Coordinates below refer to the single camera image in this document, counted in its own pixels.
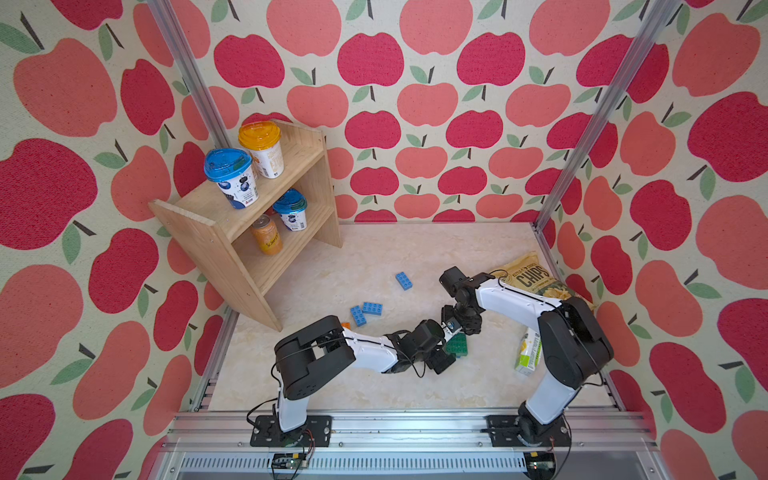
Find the green lego brick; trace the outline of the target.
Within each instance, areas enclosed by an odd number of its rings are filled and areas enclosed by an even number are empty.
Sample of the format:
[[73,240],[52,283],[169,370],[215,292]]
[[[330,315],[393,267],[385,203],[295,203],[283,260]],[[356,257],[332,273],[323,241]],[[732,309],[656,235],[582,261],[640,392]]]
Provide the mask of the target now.
[[467,336],[464,333],[457,333],[451,337],[444,345],[444,350],[448,354],[453,354],[457,358],[467,357],[468,343]]

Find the light blue lego brick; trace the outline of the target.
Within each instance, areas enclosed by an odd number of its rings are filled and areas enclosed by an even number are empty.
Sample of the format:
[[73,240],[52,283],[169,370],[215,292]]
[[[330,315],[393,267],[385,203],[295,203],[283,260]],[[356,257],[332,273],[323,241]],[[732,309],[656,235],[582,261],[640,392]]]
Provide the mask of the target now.
[[381,316],[383,314],[383,305],[373,302],[364,302],[362,312],[367,315]]
[[411,280],[404,272],[397,273],[395,278],[403,290],[407,291],[413,287]]
[[364,315],[364,313],[363,313],[363,311],[362,311],[360,306],[358,306],[358,305],[353,306],[350,309],[350,314],[351,314],[351,316],[352,316],[352,318],[354,320],[354,323],[355,323],[355,325],[357,327],[361,327],[361,326],[363,326],[363,325],[365,325],[367,323],[365,315]]

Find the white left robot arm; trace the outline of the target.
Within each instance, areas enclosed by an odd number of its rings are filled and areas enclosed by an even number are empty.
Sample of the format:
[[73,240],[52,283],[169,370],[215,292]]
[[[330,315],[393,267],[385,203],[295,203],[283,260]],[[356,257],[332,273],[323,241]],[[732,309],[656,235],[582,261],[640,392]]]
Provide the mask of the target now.
[[463,328],[458,321],[427,319],[414,329],[374,337],[344,327],[326,316],[279,341],[271,375],[278,382],[273,413],[246,415],[252,427],[250,445],[260,448],[325,448],[330,445],[333,417],[310,415],[310,397],[349,368],[380,374],[409,369],[444,372],[456,361],[445,345]]

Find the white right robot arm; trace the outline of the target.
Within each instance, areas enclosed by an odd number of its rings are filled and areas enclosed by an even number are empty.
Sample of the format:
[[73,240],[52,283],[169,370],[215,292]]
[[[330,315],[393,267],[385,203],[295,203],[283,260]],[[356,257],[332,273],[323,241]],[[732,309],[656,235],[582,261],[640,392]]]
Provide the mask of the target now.
[[439,282],[455,300],[441,320],[470,336],[481,332],[482,314],[496,312],[539,335],[546,374],[534,394],[523,402],[511,427],[495,432],[514,434],[519,443],[537,447],[566,431],[564,410],[589,377],[614,358],[614,350],[585,300],[548,298],[512,287],[480,273],[464,275],[457,267]]

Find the yellow chips bag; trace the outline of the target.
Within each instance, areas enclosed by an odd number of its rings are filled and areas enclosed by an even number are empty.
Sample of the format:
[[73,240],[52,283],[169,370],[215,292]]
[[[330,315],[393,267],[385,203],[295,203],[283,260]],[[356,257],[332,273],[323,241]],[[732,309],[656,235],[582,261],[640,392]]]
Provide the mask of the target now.
[[584,300],[592,312],[596,310],[595,305],[590,300],[585,299],[568,287],[564,282],[553,276],[547,268],[539,262],[538,255],[535,251],[531,251],[505,265],[494,268],[490,274],[512,287],[536,295],[558,300],[566,300],[569,298]]

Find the green white juice carton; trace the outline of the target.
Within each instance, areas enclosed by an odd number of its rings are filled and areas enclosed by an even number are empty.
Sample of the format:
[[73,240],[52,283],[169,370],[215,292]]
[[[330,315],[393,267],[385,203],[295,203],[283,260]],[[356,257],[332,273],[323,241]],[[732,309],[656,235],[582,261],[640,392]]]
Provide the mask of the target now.
[[525,376],[531,376],[536,371],[541,353],[542,348],[539,333],[528,328],[520,343],[515,361],[515,370]]

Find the small blue lid cup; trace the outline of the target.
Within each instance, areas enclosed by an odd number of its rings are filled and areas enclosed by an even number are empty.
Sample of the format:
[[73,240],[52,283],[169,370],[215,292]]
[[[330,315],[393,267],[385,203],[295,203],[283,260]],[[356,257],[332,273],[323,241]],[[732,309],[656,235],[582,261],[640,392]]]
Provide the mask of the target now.
[[294,188],[287,190],[273,204],[273,209],[290,231],[303,231],[308,227],[307,200],[298,190]]

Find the wooden shelf unit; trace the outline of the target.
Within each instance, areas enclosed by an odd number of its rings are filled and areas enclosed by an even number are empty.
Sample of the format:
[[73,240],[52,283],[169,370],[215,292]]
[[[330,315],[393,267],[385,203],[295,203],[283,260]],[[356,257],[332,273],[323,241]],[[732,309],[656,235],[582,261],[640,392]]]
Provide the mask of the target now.
[[[236,210],[216,184],[206,181],[174,203],[153,200],[149,208],[233,310],[280,331],[267,292],[310,241],[342,247],[343,240],[324,133],[282,121],[277,125],[285,171],[260,180],[255,204]],[[266,255],[250,227],[291,188],[308,201],[308,227],[291,233],[279,224],[283,249]]]

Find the orange drink can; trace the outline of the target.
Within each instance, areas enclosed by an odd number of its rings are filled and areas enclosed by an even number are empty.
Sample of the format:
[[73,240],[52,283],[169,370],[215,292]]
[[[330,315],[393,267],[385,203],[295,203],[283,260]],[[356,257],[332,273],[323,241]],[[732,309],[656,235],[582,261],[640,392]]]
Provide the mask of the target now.
[[274,256],[281,252],[282,239],[275,222],[268,215],[258,217],[251,225],[250,232],[265,255]]

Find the blue lid yogurt cup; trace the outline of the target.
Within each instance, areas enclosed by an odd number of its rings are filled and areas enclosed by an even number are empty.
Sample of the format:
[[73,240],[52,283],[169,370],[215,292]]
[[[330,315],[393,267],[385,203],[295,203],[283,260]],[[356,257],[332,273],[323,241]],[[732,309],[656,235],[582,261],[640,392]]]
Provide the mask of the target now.
[[243,150],[211,150],[204,160],[204,173],[236,210],[245,209],[258,199],[252,158]]

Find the orange lid yogurt cup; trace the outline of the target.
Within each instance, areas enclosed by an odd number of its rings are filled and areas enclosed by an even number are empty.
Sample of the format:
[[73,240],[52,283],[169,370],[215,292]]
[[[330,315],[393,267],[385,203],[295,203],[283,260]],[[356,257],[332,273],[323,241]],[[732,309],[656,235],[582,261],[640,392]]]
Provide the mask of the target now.
[[240,127],[238,141],[253,158],[258,173],[276,179],[284,172],[281,130],[273,121],[248,123]]

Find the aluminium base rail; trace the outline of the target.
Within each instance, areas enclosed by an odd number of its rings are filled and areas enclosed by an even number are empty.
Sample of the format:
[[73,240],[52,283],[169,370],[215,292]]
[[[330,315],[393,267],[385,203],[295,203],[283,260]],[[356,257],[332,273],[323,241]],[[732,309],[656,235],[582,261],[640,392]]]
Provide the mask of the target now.
[[239,411],[180,414],[151,479],[669,479],[642,415],[573,407],[525,446],[509,409],[337,410],[305,446],[255,446]]

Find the right aluminium frame post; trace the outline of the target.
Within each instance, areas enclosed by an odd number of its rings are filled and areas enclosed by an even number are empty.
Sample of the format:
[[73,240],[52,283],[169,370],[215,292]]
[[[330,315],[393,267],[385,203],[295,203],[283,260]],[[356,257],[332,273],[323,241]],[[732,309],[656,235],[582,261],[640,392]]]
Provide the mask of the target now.
[[626,55],[613,79],[606,87],[605,94],[598,102],[597,109],[585,127],[576,148],[568,155],[562,173],[547,196],[536,220],[532,223],[535,234],[543,234],[546,224],[561,204],[562,198],[574,180],[580,165],[594,147],[612,112],[627,94],[631,82],[636,77],[660,33],[673,16],[676,5],[676,1],[670,0],[653,1],[650,4],[650,10],[641,22],[638,34],[630,43]]

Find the aluminium frame post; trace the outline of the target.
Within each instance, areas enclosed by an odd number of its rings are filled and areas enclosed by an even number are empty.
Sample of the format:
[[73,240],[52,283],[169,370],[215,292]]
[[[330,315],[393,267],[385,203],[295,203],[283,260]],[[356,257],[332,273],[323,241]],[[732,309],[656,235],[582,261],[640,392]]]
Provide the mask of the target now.
[[149,0],[148,5],[215,147],[230,148],[232,144],[228,138],[227,129],[213,96],[201,76],[197,59],[193,55],[172,2]]
[[660,33],[673,16],[676,5],[676,1],[670,0],[653,1],[650,4],[650,10],[641,22],[638,34],[630,43],[626,55],[613,79],[606,87],[605,94],[598,102],[597,109],[585,127],[576,148],[568,155],[562,173],[547,196],[536,220],[532,223],[535,234],[543,234],[546,224],[561,204],[562,198],[574,180],[580,165],[594,147],[612,112],[627,94],[631,82],[636,77]]

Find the left aluminium frame post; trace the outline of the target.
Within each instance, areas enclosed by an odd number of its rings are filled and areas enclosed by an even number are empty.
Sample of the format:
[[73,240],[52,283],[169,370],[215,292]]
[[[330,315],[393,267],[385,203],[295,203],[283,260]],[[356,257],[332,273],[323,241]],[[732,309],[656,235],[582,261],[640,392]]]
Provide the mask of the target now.
[[232,144],[228,138],[227,129],[213,96],[201,76],[197,59],[193,55],[172,2],[149,0],[148,5],[215,147],[230,148]]

